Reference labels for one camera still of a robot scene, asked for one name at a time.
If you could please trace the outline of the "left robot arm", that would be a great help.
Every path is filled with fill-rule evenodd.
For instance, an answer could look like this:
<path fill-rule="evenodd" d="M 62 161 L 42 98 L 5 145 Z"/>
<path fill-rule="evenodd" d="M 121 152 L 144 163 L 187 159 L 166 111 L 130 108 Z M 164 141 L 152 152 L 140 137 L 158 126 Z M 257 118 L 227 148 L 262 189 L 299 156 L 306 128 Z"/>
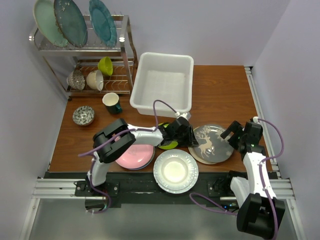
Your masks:
<path fill-rule="evenodd" d="M 93 136 L 93 149 L 80 153 L 79 157 L 93 156 L 93 163 L 87 173 L 86 191 L 99 196 L 104 190 L 110 163 L 119 159 L 132 145 L 167 146 L 177 142 L 181 147 L 195 147 L 193 126 L 184 117 L 178 117 L 166 127 L 156 124 L 154 127 L 134 126 L 123 118 L 117 119 Z"/>

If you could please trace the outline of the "grey reindeer plate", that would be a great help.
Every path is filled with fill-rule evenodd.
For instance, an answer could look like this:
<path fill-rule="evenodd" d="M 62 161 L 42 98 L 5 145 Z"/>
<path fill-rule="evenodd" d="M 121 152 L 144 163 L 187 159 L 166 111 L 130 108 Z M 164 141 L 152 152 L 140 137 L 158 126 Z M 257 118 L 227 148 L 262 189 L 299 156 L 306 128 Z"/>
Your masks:
<path fill-rule="evenodd" d="M 190 154 L 198 162 L 214 165 L 228 160 L 234 149 L 229 145 L 228 135 L 225 139 L 221 134 L 225 129 L 217 124 L 198 126 L 193 130 L 198 146 L 188 147 Z"/>

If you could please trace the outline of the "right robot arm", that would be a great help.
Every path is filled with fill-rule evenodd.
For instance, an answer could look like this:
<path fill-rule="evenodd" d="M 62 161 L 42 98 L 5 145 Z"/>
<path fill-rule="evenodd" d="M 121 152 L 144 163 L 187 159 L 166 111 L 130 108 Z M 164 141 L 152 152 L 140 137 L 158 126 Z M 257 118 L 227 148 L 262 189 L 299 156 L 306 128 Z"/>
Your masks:
<path fill-rule="evenodd" d="M 247 177 L 233 176 L 223 183 L 223 192 L 235 196 L 239 207 L 236 226 L 240 232 L 275 240 L 286 207 L 272 189 L 266 162 L 266 149 L 260 144 L 263 136 L 262 119 L 253 117 L 245 125 L 233 121 L 220 134 L 240 153 Z"/>

